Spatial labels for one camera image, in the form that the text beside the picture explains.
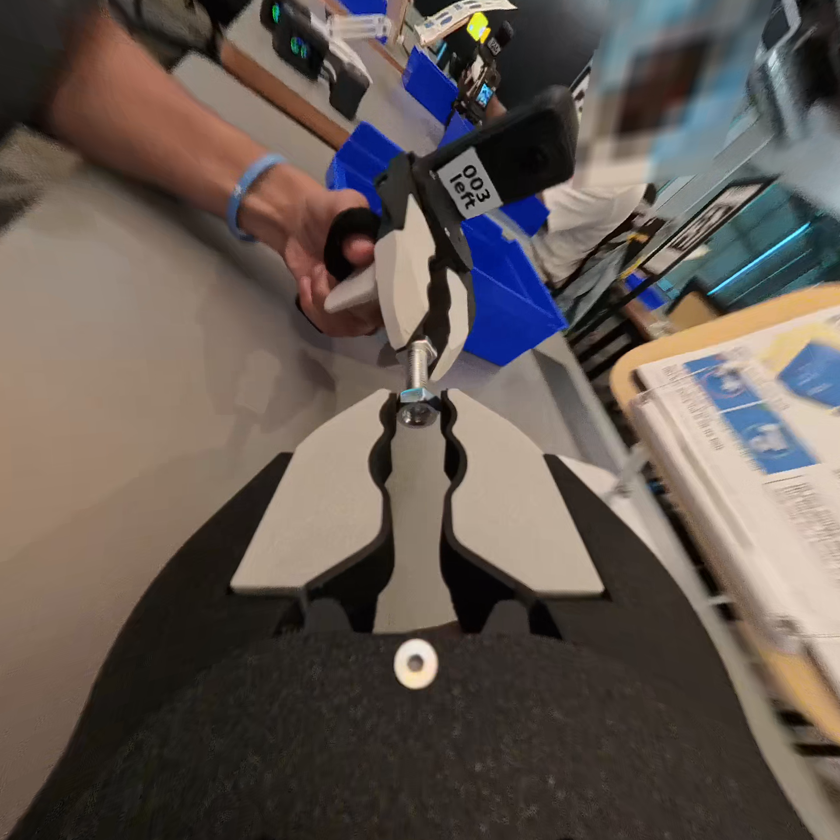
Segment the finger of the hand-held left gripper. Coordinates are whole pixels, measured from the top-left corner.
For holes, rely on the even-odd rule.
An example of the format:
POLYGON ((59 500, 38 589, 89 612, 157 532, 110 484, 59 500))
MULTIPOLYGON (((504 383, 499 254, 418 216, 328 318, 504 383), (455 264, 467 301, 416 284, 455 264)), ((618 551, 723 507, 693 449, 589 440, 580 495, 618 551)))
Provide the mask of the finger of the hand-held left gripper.
POLYGON ((425 320, 431 281, 429 261, 436 245, 415 195, 406 201, 404 226, 375 244, 375 279, 386 337, 400 352, 413 341, 425 320))
POLYGON ((430 380, 439 382, 463 353, 476 318, 470 271, 458 273, 449 267, 435 267, 427 299, 426 338, 436 353, 430 380))

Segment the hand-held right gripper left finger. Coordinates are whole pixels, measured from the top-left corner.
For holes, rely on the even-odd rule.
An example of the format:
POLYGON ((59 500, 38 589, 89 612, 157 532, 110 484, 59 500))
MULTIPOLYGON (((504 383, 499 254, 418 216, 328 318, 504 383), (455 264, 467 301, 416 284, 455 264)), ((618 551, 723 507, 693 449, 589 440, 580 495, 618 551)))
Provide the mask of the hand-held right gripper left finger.
POLYGON ((373 621, 395 568, 391 499, 396 394, 381 389, 297 446, 230 581, 237 595, 322 599, 373 621))

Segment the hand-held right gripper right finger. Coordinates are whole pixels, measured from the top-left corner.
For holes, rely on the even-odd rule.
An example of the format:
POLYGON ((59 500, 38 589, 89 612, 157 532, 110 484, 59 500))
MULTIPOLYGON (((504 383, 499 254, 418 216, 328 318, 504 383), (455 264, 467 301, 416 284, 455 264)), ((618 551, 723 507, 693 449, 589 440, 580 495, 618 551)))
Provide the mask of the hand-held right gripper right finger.
POLYGON ((459 621, 497 604, 539 621, 557 601, 606 593, 549 458, 512 422, 457 389, 441 396, 444 495, 440 572, 459 621))

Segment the blue plastic bin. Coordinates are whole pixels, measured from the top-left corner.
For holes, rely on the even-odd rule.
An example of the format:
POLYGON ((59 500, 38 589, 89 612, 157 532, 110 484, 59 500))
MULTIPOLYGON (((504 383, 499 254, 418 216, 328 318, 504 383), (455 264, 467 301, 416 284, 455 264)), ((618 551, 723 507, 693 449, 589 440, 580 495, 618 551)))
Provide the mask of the blue plastic bin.
POLYGON ((458 97, 458 86, 423 49, 413 47, 402 73, 402 84, 437 122, 448 124, 458 97))
MULTIPOLYGON (((376 214, 382 203, 375 181, 403 149, 373 124, 361 121, 335 153, 325 185, 336 191, 361 193, 376 214)), ((525 248, 509 238, 489 215, 461 223, 473 260, 476 303, 465 352, 505 366, 566 328, 543 280, 525 248)))

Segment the silver hex nut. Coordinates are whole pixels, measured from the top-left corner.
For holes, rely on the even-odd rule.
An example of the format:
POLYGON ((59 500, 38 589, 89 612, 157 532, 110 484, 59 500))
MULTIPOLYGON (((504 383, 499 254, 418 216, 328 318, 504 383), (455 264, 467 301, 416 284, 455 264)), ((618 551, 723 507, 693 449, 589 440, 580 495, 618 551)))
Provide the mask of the silver hex nut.
POLYGON ((410 429, 422 429, 436 424, 442 412, 440 397, 425 386, 406 388, 397 397, 396 420, 410 429))

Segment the person's left forearm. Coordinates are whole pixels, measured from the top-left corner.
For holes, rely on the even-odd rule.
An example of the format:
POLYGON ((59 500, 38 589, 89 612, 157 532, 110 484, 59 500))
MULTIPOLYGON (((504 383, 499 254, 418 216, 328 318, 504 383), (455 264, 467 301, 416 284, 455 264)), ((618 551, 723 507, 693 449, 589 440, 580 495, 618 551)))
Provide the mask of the person's left forearm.
POLYGON ((224 217, 267 150, 195 100, 104 10, 80 30, 39 120, 89 161, 224 217))

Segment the grey desk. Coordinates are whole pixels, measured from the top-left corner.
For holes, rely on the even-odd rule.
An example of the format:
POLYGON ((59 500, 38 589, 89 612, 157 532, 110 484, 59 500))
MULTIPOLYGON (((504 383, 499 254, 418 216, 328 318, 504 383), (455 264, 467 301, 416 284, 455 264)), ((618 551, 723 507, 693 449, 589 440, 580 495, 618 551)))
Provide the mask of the grey desk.
MULTIPOLYGON (((285 267, 82 166, 2 235, 2 838, 70 740, 154 576, 280 452, 381 387, 378 339, 321 339, 285 267)), ((560 338, 454 384, 544 450, 627 450, 560 338)), ((397 432, 396 566, 374 631, 454 620, 432 551, 444 441, 397 432)))

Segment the person's left hand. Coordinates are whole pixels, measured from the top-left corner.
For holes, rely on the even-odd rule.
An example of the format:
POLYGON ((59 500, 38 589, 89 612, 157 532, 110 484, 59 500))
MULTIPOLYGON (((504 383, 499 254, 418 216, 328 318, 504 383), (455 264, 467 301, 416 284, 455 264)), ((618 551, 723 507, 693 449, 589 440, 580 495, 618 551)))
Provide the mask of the person's left hand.
POLYGON ((302 314, 330 338, 358 338, 375 334, 382 315, 374 303, 329 313, 325 302, 338 281, 323 261, 323 250, 334 219, 355 208, 368 209, 366 198, 354 190, 330 191, 288 164, 268 174, 266 196, 274 214, 269 232, 297 285, 302 314))

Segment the black digital timer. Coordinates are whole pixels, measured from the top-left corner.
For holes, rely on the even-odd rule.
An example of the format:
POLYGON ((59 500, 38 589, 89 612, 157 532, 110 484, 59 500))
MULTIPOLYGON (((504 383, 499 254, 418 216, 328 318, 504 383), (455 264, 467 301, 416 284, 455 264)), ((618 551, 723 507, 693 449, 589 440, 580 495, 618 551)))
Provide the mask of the black digital timer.
POLYGON ((371 85, 366 70, 333 53, 325 57, 322 70, 328 82, 329 105, 341 117, 356 120, 361 102, 371 85))
POLYGON ((270 33, 279 58, 310 81, 320 78, 329 37, 308 6, 297 1, 263 1, 259 21, 270 33))

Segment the blue wristband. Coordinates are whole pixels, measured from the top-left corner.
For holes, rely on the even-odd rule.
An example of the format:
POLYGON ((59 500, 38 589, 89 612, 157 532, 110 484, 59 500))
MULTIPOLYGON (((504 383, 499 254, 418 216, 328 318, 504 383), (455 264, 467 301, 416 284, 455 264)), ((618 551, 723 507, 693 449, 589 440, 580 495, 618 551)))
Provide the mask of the blue wristband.
POLYGON ((238 178, 226 205, 229 232, 248 243, 263 242, 282 250, 290 237, 290 212, 286 160, 268 153, 252 163, 238 178))

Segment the printed instruction sheet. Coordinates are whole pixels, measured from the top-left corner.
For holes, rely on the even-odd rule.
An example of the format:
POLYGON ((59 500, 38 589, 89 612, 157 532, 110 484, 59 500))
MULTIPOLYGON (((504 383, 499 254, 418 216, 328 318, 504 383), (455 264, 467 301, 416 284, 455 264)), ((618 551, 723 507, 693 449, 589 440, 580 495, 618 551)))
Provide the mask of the printed instruction sheet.
POLYGON ((838 639, 838 307, 640 364, 644 419, 780 644, 838 639))

